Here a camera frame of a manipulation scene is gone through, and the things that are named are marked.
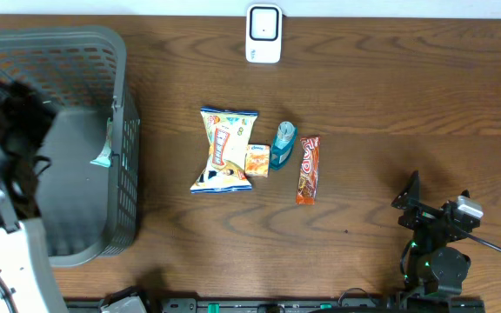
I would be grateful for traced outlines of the orange Top chocolate bar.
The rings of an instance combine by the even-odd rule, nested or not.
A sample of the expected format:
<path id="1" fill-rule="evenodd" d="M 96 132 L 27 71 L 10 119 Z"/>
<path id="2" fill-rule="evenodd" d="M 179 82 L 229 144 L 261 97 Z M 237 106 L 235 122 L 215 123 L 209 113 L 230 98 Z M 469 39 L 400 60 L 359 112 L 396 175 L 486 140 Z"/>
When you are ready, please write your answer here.
<path id="1" fill-rule="evenodd" d="M 302 137 L 300 142 L 304 156 L 299 172 L 296 204 L 312 205 L 317 194 L 319 137 Z"/>

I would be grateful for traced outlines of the blue mouthwash bottle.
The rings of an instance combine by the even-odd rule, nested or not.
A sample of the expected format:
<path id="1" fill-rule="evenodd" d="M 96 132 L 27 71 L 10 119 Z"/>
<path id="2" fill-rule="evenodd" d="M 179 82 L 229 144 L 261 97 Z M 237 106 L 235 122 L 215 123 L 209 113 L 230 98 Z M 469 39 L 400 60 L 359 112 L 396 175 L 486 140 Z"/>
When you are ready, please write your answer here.
<path id="1" fill-rule="evenodd" d="M 289 161 L 297 138 L 297 127 L 289 122 L 281 122 L 271 145 L 270 168 L 281 170 Z"/>

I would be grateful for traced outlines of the orange tissue pack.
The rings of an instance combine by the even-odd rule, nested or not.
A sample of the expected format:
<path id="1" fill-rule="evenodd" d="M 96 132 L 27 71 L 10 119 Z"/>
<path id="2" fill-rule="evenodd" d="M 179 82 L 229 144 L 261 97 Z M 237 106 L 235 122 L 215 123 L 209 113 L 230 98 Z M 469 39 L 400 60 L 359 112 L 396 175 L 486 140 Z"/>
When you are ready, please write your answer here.
<path id="1" fill-rule="evenodd" d="M 245 156 L 245 175 L 267 177 L 270 168 L 270 155 L 269 145 L 248 144 Z"/>

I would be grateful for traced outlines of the yellow snack chip bag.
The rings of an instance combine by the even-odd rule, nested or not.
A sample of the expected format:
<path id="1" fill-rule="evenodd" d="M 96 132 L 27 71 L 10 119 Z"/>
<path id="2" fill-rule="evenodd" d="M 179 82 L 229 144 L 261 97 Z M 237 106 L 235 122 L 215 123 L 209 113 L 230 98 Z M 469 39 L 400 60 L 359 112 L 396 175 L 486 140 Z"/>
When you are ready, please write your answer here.
<path id="1" fill-rule="evenodd" d="M 244 167 L 258 112 L 202 107 L 200 113 L 210 147 L 205 168 L 190 192 L 218 194 L 252 190 Z"/>

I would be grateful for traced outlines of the white wet wipes pack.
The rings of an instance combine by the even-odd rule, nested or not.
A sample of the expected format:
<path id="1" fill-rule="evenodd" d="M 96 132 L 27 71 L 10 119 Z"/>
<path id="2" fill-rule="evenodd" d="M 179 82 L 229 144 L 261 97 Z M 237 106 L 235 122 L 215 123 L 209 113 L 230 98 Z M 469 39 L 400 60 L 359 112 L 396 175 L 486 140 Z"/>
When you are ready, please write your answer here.
<path id="1" fill-rule="evenodd" d="M 104 146 L 98 156 L 91 160 L 90 163 L 93 165 L 101 166 L 104 168 L 109 168 L 111 166 L 111 154 L 112 154 L 112 129 L 113 122 L 111 118 L 106 121 L 106 131 L 105 131 L 105 141 Z"/>

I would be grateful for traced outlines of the grey plastic shopping basket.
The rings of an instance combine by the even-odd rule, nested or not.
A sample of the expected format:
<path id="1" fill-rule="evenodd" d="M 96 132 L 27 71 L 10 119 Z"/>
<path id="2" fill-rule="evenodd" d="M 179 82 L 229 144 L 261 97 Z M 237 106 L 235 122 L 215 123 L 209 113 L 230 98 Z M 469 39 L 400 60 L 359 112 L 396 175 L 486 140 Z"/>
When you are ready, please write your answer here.
<path id="1" fill-rule="evenodd" d="M 36 200 L 50 263 L 74 267 L 130 247 L 137 232 L 140 119 L 124 40 L 103 26 L 0 30 L 0 82 L 48 97 Z M 111 166 L 93 165 L 111 118 Z"/>

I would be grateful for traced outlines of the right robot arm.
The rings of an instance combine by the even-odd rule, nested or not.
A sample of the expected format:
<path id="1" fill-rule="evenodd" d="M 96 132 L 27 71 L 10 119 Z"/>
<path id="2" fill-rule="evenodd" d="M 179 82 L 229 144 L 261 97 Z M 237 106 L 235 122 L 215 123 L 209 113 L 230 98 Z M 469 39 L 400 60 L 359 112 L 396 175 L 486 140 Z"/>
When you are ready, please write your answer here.
<path id="1" fill-rule="evenodd" d="M 413 231 L 401 256 L 404 290 L 396 295 L 396 306 L 416 312 L 451 311 L 451 299 L 462 293 L 471 266 L 469 257 L 448 245 L 459 239 L 452 206 L 436 209 L 422 203 L 416 170 L 391 206 L 403 211 L 397 223 Z"/>

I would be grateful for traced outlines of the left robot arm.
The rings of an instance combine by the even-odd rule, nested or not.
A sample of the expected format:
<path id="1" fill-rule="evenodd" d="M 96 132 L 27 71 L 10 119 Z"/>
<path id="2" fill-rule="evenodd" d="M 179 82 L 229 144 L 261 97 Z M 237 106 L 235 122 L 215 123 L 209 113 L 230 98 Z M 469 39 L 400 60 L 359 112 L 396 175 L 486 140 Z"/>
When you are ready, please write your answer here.
<path id="1" fill-rule="evenodd" d="M 53 270 L 133 244 L 140 126 L 128 94 L 69 107 L 0 81 L 0 312 L 65 312 Z"/>

